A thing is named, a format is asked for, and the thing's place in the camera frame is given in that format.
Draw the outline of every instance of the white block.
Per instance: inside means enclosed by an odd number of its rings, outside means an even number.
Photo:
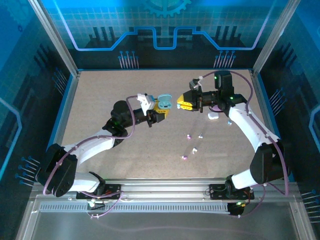
[[[211,111],[211,112],[208,113],[208,118],[210,120],[218,119],[219,118],[219,113]]]

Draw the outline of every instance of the aluminum frame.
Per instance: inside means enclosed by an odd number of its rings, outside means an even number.
[[[42,26],[44,27],[44,30],[46,31],[50,40],[52,41],[53,45],[58,51],[60,57],[62,58],[66,67],[68,68],[69,72],[72,74],[73,77],[78,77],[79,71],[76,66],[76,63],[73,60],[71,54],[69,53],[67,46],[62,40],[56,26],[51,20],[48,14],[48,11],[44,7],[44,5],[41,3],[41,1],[38,1],[38,0],[28,0],[28,1],[31,7],[33,8],[36,16],[40,20]]]
[[[259,74],[264,64],[266,63],[268,57],[270,56],[272,50],[276,46],[279,38],[284,32],[287,24],[289,23],[291,17],[295,13],[301,0],[289,0],[283,9],[280,17],[278,18],[272,32],[270,33],[265,45],[263,46],[254,66],[253,66],[253,75],[256,76]]]
[[[195,206],[203,205],[217,205],[223,203],[233,203],[237,201],[232,200],[210,200],[210,197],[205,194],[209,184],[223,184],[224,178],[182,178],[182,179],[113,179],[106,181],[107,184],[121,184],[121,189],[124,191],[123,201],[118,204],[121,205],[134,205],[147,206],[150,203],[166,204],[183,206],[185,204],[194,204]],[[272,182],[281,190],[284,190],[283,181],[277,180]],[[293,220],[295,222],[300,239],[315,239],[312,226],[308,219],[307,212],[304,208],[302,198],[295,182],[289,184],[290,194],[285,197],[279,194],[274,188],[266,186],[266,194],[264,203],[287,203],[290,202]],[[88,204],[91,199],[77,200],[75,192],[68,192],[62,197],[54,197],[53,195],[44,196],[42,194],[43,186],[36,183],[32,189],[28,205],[25,209],[17,240],[30,240],[32,239],[33,232],[39,217],[40,212],[43,210],[43,205],[65,205],[65,204]],[[258,203],[263,195],[261,186],[254,188],[255,199],[252,203]],[[113,204],[115,200],[101,200],[99,203]],[[77,212],[87,212],[87,209],[77,209]],[[50,212],[74,212],[69,208],[60,208],[57,210],[51,209]],[[147,212],[143,208],[135,212]]]

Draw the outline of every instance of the enclosure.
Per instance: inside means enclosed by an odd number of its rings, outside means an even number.
[[[316,0],[1,1],[1,237],[319,238],[319,11]],[[288,197],[258,186],[250,205],[263,203],[244,219],[206,193],[249,168],[250,141],[225,114],[176,108],[192,79],[216,70],[248,79],[252,111],[289,146]],[[248,99],[235,73],[234,92]],[[215,90],[213,75],[202,88]],[[171,94],[165,120],[142,122],[77,169],[121,185],[113,212],[94,221],[75,192],[43,196],[34,174],[48,147],[97,133],[115,102],[138,93]]]

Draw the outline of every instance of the gear graphic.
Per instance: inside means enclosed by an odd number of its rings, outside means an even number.
[[[28,0],[0,0],[0,5],[6,7],[11,17],[21,26],[24,26],[31,14]]]
[[[181,10],[186,10],[186,5],[191,4],[191,0],[143,0],[142,4],[150,14],[173,18],[175,14],[180,14]]]

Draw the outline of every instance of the glass panel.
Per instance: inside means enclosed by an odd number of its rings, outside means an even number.
[[[261,71],[280,135],[291,143],[293,173],[303,192],[320,190],[319,13],[319,1],[301,1]]]
[[[70,73],[27,0],[0,1],[0,23],[0,238],[15,239],[38,164],[22,157],[45,153]]]
[[[80,69],[252,68],[286,0],[43,0]]]

